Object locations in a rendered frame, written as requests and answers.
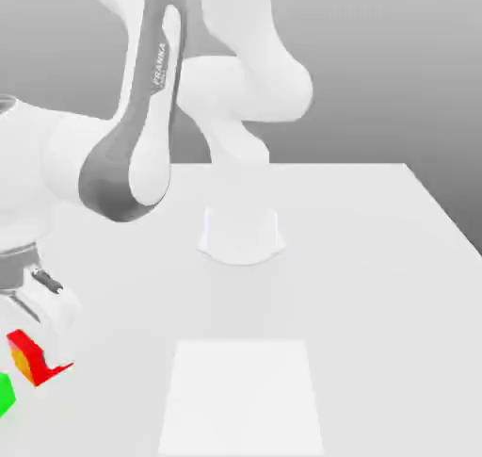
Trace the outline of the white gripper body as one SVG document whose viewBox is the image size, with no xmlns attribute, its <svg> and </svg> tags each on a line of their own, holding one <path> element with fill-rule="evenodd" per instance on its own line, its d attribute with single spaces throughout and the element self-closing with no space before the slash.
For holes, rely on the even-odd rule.
<svg viewBox="0 0 482 457">
<path fill-rule="evenodd" d="M 20 287 L 0 289 L 0 315 L 9 328 L 65 346 L 82 342 L 82 307 L 76 295 L 47 272 L 25 272 Z"/>
</svg>

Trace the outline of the small red cube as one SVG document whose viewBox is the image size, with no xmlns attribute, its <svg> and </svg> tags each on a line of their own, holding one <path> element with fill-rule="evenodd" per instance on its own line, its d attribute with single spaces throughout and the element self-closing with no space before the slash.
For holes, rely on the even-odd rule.
<svg viewBox="0 0 482 457">
<path fill-rule="evenodd" d="M 72 366 L 72 363 L 69 363 L 68 365 L 49 367 L 42 347 L 23 330 L 17 329 L 10 332 L 6 335 L 6 338 L 15 367 L 35 387 L 44 384 Z"/>
</svg>

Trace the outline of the small green cube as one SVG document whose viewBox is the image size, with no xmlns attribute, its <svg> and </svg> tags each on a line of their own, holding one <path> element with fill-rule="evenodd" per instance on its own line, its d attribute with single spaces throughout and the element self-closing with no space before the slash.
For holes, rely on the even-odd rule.
<svg viewBox="0 0 482 457">
<path fill-rule="evenodd" d="M 16 402 L 16 395 L 11 379 L 5 372 L 0 372 L 0 417 Z"/>
</svg>

